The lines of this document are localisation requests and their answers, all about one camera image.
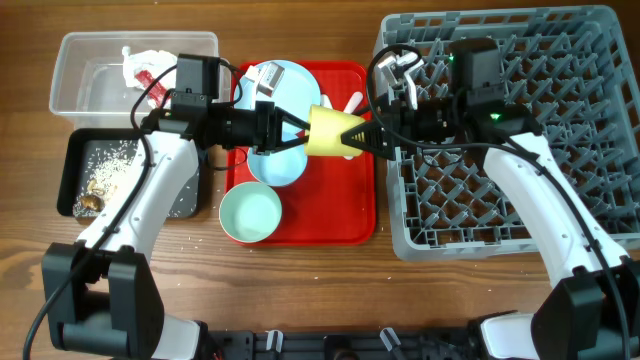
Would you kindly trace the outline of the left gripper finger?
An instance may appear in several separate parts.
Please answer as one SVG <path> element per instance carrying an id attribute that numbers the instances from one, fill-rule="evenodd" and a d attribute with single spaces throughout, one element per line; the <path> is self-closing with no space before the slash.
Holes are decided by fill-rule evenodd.
<path id="1" fill-rule="evenodd" d="M 310 124 L 292 113 L 276 106 L 275 107 L 276 122 L 282 127 L 283 131 L 306 131 L 310 129 Z"/>
<path id="2" fill-rule="evenodd" d="M 304 145 L 307 142 L 308 142 L 307 136 L 303 136 L 303 137 L 293 136 L 290 140 L 286 140 L 286 141 L 279 140 L 276 143 L 276 146 L 272 149 L 272 151 L 273 152 L 285 151 L 291 148 L 295 148 L 297 146 Z"/>

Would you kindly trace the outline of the light blue plate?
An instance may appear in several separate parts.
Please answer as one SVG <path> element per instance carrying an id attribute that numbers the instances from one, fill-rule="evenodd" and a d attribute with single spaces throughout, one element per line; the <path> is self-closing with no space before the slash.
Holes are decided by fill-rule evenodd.
<path id="1" fill-rule="evenodd" d="M 254 86 L 252 80 L 243 76 L 234 88 L 233 100 L 237 100 L 240 92 L 243 92 L 235 107 L 253 109 L 256 101 L 270 101 L 276 107 L 307 122 L 311 106 L 320 104 L 321 92 L 318 82 L 309 70 L 288 60 L 264 61 L 255 65 L 255 68 L 261 72 L 270 64 L 277 64 L 283 69 L 279 82 L 271 94 L 265 94 Z"/>

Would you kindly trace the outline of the yellow plastic cup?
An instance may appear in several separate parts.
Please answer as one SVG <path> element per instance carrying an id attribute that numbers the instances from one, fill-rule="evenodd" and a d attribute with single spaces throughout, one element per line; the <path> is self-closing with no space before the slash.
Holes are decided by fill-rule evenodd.
<path id="1" fill-rule="evenodd" d="M 310 108 L 306 131 L 307 143 L 304 152 L 307 156 L 357 157 L 362 150 L 344 145 L 341 135 L 361 125 L 365 120 L 361 117 L 329 109 L 319 105 Z"/>

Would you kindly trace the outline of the blue bowl with food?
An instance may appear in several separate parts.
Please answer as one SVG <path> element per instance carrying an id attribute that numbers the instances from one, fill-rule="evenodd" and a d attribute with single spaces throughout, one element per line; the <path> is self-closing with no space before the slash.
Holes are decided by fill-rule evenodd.
<path id="1" fill-rule="evenodd" d="M 248 152 L 247 164 L 251 175 L 272 187 L 289 186 L 304 173 L 308 158 L 302 146 L 269 155 Z"/>

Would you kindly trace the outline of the white plastic fork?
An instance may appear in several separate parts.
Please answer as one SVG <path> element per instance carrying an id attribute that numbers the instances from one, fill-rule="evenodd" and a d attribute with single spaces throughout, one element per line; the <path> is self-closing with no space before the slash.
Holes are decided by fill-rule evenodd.
<path id="1" fill-rule="evenodd" d="M 363 94 L 359 91 L 354 92 L 345 105 L 343 112 L 353 114 L 358 109 L 360 103 L 363 101 Z"/>

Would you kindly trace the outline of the light green bowl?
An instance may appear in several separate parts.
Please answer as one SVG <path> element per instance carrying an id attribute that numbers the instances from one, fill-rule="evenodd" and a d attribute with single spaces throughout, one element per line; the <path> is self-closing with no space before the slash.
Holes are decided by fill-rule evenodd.
<path id="1" fill-rule="evenodd" d="M 219 221 L 232 239 L 253 244 L 265 240 L 279 226 L 282 204 L 277 193 L 260 182 L 245 182 L 231 188 L 219 206 Z"/>

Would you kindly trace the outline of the white tissue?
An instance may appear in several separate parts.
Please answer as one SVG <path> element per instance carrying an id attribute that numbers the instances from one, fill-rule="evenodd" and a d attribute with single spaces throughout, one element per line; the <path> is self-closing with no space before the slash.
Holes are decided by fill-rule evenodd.
<path id="1" fill-rule="evenodd" d="M 129 46 L 124 46 L 121 53 L 123 55 L 122 74 L 129 88 L 144 89 L 144 86 L 135 78 L 138 73 L 148 71 L 153 78 L 156 78 L 169 67 L 177 64 L 177 56 L 164 50 L 132 53 Z"/>

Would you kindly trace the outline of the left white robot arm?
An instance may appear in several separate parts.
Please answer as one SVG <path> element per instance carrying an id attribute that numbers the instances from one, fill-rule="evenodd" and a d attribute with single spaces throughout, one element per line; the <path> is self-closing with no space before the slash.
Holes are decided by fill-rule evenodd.
<path id="1" fill-rule="evenodd" d="M 223 348 L 205 323 L 165 312 L 150 259 L 165 218 L 203 151 L 249 147 L 271 155 L 295 147 L 282 127 L 320 135 L 329 109 L 315 106 L 303 121 L 270 102 L 242 110 L 219 100 L 218 57 L 182 54 L 171 105 L 133 119 L 138 143 L 125 183 L 72 244 L 54 243 L 42 260 L 45 301 L 35 317 L 52 345 L 120 359 L 219 359 Z"/>

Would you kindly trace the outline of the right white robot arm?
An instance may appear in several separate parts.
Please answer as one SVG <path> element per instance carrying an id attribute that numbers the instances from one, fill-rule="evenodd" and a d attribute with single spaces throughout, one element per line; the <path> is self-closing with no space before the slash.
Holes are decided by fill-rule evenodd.
<path id="1" fill-rule="evenodd" d="M 505 194 L 535 241 L 551 292 L 531 314 L 491 315 L 477 324 L 486 359 L 633 359 L 639 354 L 639 263 L 600 226 L 554 160 L 530 110 L 504 98 L 501 54 L 489 38 L 449 48 L 449 95 L 419 102 L 421 52 L 381 49 L 369 65 L 402 92 L 371 113 L 381 155 L 397 144 L 445 150 L 453 136 Z"/>

